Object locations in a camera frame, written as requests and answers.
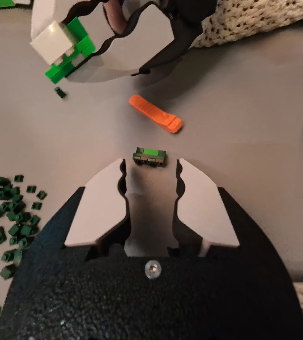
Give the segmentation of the green and white lego assembly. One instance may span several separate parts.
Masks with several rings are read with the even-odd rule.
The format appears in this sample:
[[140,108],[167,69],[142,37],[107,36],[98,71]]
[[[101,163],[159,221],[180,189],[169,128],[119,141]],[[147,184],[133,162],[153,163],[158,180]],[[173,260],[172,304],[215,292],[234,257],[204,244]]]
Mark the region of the green and white lego assembly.
[[72,73],[96,50],[78,17],[67,25],[53,21],[32,40],[31,46],[49,64],[45,75],[53,84]]

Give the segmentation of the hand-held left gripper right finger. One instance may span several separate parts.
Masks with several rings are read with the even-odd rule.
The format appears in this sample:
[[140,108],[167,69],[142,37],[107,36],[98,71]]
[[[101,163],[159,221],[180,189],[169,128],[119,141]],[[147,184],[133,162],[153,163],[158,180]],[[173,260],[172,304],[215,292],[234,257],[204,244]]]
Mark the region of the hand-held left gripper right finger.
[[237,248],[240,242],[217,185],[187,160],[177,159],[173,236],[180,247],[206,256],[211,246]]

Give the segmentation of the person's right hand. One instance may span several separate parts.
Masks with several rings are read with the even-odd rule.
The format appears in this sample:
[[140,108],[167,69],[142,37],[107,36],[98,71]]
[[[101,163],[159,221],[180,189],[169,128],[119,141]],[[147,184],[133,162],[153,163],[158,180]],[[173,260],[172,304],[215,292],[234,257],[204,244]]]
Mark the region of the person's right hand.
[[117,35],[121,35],[127,27],[127,20],[123,15],[123,1],[109,0],[103,3],[107,20],[112,30]]

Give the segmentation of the small dark green lego assembly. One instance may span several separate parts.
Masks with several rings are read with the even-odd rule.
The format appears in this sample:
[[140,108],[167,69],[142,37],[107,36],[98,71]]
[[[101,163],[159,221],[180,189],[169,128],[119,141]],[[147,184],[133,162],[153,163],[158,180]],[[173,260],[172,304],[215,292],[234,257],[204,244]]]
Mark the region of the small dark green lego assembly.
[[133,153],[132,159],[137,165],[165,167],[166,151],[138,147],[136,152]]

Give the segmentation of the pile of dark green lego pieces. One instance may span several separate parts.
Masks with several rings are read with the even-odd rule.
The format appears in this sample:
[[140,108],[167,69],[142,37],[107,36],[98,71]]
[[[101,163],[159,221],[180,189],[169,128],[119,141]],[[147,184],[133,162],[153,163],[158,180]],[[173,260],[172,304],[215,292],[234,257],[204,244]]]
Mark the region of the pile of dark green lego pieces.
[[11,223],[8,230],[3,226],[10,247],[1,255],[5,266],[0,277],[4,280],[14,277],[27,250],[38,236],[41,218],[37,212],[42,209],[47,197],[47,192],[38,190],[36,185],[28,185],[22,192],[23,182],[22,174],[15,175],[13,179],[0,176],[0,219],[5,218]]

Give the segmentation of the person's right forearm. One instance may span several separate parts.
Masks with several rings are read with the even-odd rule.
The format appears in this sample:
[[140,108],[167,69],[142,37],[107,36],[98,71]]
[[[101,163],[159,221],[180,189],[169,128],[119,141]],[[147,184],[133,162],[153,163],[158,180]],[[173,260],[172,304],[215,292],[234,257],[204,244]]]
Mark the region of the person's right forearm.
[[219,0],[190,46],[223,45],[303,20],[303,0]]

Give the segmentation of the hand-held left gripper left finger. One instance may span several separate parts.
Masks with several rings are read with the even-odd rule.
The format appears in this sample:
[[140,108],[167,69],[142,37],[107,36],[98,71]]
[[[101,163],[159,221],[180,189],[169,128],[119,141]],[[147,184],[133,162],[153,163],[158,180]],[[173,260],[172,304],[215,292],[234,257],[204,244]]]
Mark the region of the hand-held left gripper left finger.
[[86,183],[65,247],[94,246],[100,255],[114,244],[124,248],[131,233],[126,175],[125,159],[118,158]]

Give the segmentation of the orange lego brick separator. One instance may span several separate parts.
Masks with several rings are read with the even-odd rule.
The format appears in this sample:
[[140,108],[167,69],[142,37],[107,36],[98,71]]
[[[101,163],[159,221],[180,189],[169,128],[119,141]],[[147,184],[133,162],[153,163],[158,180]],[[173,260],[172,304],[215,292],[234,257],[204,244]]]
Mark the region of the orange lego brick separator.
[[129,99],[130,105],[149,118],[168,133],[177,133],[182,128],[182,121],[176,115],[166,113],[140,95],[133,95]]

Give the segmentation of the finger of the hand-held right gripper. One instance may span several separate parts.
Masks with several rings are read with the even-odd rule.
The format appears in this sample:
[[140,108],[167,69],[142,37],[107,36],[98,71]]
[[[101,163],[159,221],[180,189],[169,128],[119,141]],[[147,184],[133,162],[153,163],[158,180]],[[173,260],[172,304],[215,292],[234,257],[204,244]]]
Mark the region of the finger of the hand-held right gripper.
[[103,40],[103,10],[100,1],[36,0],[31,19],[31,40],[53,21],[69,23],[78,17],[94,41]]
[[67,76],[74,83],[99,83],[133,75],[174,40],[169,18],[156,4],[141,8],[137,24],[116,37],[103,53],[92,53]]

